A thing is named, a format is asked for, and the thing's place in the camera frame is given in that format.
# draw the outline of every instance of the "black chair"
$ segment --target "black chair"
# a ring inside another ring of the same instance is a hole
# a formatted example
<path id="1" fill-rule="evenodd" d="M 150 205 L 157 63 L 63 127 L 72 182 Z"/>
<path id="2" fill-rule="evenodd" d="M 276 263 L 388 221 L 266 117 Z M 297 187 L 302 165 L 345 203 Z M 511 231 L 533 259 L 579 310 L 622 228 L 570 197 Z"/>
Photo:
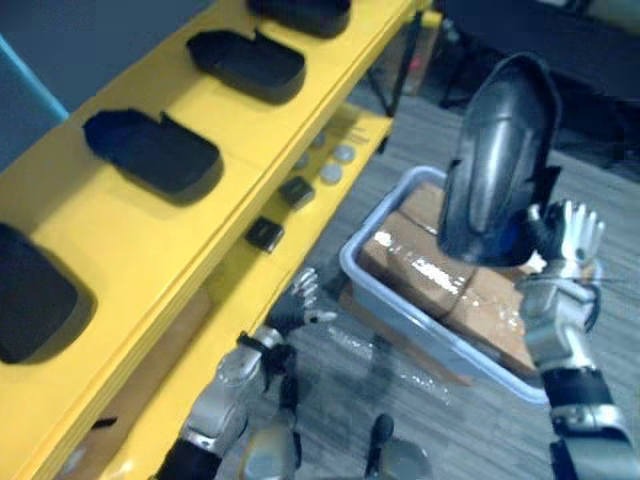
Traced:
<path id="1" fill-rule="evenodd" d="M 486 51 L 502 56 L 531 52 L 544 59 L 573 95 L 598 96 L 615 123 L 614 161 L 638 148 L 625 112 L 640 107 L 640 37 L 585 17 L 588 2 L 559 8 L 536 0 L 440 0 L 438 8 L 453 22 L 464 48 L 440 103 L 471 62 Z"/>

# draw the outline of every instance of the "black cable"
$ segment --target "black cable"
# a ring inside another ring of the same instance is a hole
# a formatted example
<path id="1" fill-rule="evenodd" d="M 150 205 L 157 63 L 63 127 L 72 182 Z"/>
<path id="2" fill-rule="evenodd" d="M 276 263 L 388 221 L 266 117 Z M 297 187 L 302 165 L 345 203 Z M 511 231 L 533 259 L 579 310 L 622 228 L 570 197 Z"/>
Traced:
<path id="1" fill-rule="evenodd" d="M 253 337 L 247 335 L 247 332 L 242 332 L 238 339 L 236 340 L 238 345 L 244 345 L 245 347 L 249 347 L 256 352 L 260 352 L 263 356 L 269 353 L 269 347 L 264 345 L 261 341 L 256 340 Z"/>
<path id="2" fill-rule="evenodd" d="M 215 453 L 178 439 L 167 453 L 157 480 L 213 480 L 222 459 Z"/>
<path id="3" fill-rule="evenodd" d="M 594 285 L 593 283 L 585 283 L 582 286 L 591 290 L 594 295 L 591 313 L 589 313 L 589 317 L 584 322 L 584 330 L 585 332 L 589 333 L 595 326 L 598 320 L 598 316 L 600 315 L 600 309 L 602 307 L 602 292 L 600 290 L 600 287 Z"/>

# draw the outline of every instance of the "gray round disc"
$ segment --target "gray round disc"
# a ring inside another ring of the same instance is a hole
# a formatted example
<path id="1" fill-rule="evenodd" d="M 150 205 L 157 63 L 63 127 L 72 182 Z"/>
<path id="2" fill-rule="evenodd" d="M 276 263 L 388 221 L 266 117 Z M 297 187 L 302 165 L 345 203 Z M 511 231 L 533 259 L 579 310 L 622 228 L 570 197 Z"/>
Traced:
<path id="1" fill-rule="evenodd" d="M 316 135 L 316 138 L 313 139 L 313 142 L 311 142 L 311 146 L 313 148 L 320 148 L 322 145 L 324 145 L 326 138 L 326 134 L 323 130 L 321 130 L 320 133 Z"/>
<path id="2" fill-rule="evenodd" d="M 309 165 L 310 155 L 309 152 L 304 152 L 302 156 L 298 159 L 298 161 L 293 165 L 295 170 L 302 170 L 307 165 Z"/>
<path id="3" fill-rule="evenodd" d="M 320 170 L 320 178 L 327 185 L 335 185 L 342 180 L 342 167 L 337 163 L 328 163 Z"/>
<path id="4" fill-rule="evenodd" d="M 333 150 L 333 158 L 340 163 L 351 163 L 356 158 L 356 149 L 351 145 L 341 144 Z"/>

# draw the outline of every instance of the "black small box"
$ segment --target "black small box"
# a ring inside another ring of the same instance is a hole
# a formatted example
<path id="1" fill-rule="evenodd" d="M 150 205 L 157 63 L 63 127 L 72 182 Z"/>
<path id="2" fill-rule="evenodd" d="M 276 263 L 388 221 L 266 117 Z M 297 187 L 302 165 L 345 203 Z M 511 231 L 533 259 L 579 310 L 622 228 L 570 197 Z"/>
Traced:
<path id="1" fill-rule="evenodd" d="M 268 218 L 259 217 L 244 238 L 254 247 L 271 253 L 284 235 L 284 228 Z"/>
<path id="2" fill-rule="evenodd" d="M 294 210 L 299 210 L 313 200 L 315 192 L 311 185 L 301 176 L 293 177 L 278 189 L 280 195 Z"/>

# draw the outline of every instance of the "cardboard box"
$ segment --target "cardboard box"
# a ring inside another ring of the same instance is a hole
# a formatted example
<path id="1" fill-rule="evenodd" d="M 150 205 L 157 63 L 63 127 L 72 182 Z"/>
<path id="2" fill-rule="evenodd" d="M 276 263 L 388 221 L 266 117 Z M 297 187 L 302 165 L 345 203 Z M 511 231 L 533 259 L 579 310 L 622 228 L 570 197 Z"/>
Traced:
<path id="1" fill-rule="evenodd" d="M 210 308 L 207 291 L 204 288 L 196 291 L 103 410 L 94 428 L 69 456 L 56 480 L 94 480 L 100 477 L 164 378 L 207 319 Z"/>
<path id="2" fill-rule="evenodd" d="M 358 263 L 436 319 L 453 309 L 474 272 L 440 253 L 434 235 L 397 212 L 367 241 Z"/>
<path id="3" fill-rule="evenodd" d="M 442 319 L 452 330 L 476 339 L 500 352 L 499 362 L 524 375 L 536 369 L 524 342 L 524 322 L 518 313 L 522 295 L 514 281 L 520 268 L 479 268 L 453 310 Z"/>
<path id="4" fill-rule="evenodd" d="M 419 227 L 437 235 L 443 200 L 444 191 L 440 187 L 423 183 L 402 202 L 398 210 Z"/>

